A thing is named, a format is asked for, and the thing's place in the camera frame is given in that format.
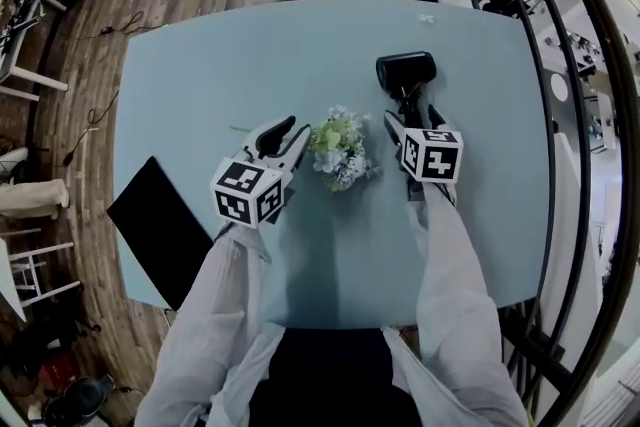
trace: black railing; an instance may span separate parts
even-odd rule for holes
[[[507,366],[512,372],[516,368],[522,370],[526,367],[525,371],[520,372],[519,377],[516,379],[517,387],[520,389],[525,404],[529,405],[530,410],[535,412],[539,384],[543,377],[559,392],[557,400],[539,422],[539,425],[545,427],[557,424],[564,417],[586,386],[590,376],[596,370],[617,325],[629,293],[640,242],[640,187],[638,183],[640,180],[640,134],[638,128],[638,97],[635,83],[620,33],[605,1],[581,1],[595,29],[609,73],[620,132],[622,200],[620,223],[615,243],[615,258],[612,260],[611,272],[604,286],[602,305],[582,355],[573,371],[569,371],[559,363],[564,353],[564,349],[559,346],[559,342],[573,306],[589,232],[590,148],[582,83],[571,41],[567,36],[567,30],[562,21],[560,11],[554,0],[544,0],[566,61],[580,151],[580,196],[575,248],[560,311],[551,335],[546,336],[541,332],[540,299],[546,279],[551,237],[553,235],[556,189],[555,148],[548,84],[543,72],[538,42],[522,0],[489,0],[483,7],[484,10],[505,16],[515,16],[522,21],[538,74],[547,127],[549,220],[537,294],[526,304],[516,305],[509,311],[502,312],[501,315],[503,335],[514,346],[514,351]],[[479,9],[478,0],[471,0],[471,3],[475,9]],[[535,367],[535,371],[531,371],[531,366]]]

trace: white sleeve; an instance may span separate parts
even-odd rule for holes
[[[496,426],[526,426],[502,363],[500,325],[478,257],[457,210],[432,184],[410,216],[426,258],[417,319],[423,364],[474,413]]]
[[[153,384],[138,408],[137,427],[194,425],[229,368],[244,357],[262,264],[250,254],[252,248],[238,242],[245,230],[234,227],[207,254],[162,345]]]

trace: white chair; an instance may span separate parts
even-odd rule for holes
[[[26,235],[27,233],[36,233],[39,231],[40,228],[35,228],[32,230],[0,233],[0,294],[2,294],[11,308],[13,308],[23,321],[27,320],[23,310],[25,306],[29,306],[30,304],[41,301],[42,299],[52,297],[64,292],[65,290],[69,290],[70,288],[74,288],[82,284],[80,281],[74,281],[69,285],[43,293],[38,280],[38,274],[36,273],[36,268],[46,265],[46,262],[36,263],[33,259],[34,256],[73,247],[73,242],[66,242],[55,246],[25,251],[24,253],[9,254],[4,238],[16,235]],[[22,280],[20,283],[16,283],[15,275],[20,274],[22,275]],[[28,299],[21,299],[18,295],[18,291],[33,292],[35,295]]]

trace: flower bouquet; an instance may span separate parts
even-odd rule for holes
[[[370,119],[337,105],[329,109],[329,119],[312,130],[313,169],[325,174],[331,192],[346,191],[361,176],[369,178],[378,172],[364,148],[364,122]]]

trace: light blue table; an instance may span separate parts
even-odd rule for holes
[[[305,159],[291,204],[262,229],[273,257],[263,308],[296,326],[411,323],[423,264],[382,125],[393,103],[375,60],[415,50],[432,53],[438,76],[428,97],[464,138],[459,211],[489,293],[498,306],[530,298],[544,250],[548,158],[529,45],[510,18],[405,0],[317,0],[227,11],[135,37],[118,101],[115,194],[153,155],[213,237],[220,223],[209,181],[244,138],[230,125],[252,128],[288,114],[317,125],[335,104],[371,110],[382,178],[330,196]],[[166,307],[121,237],[119,248],[128,295]]]

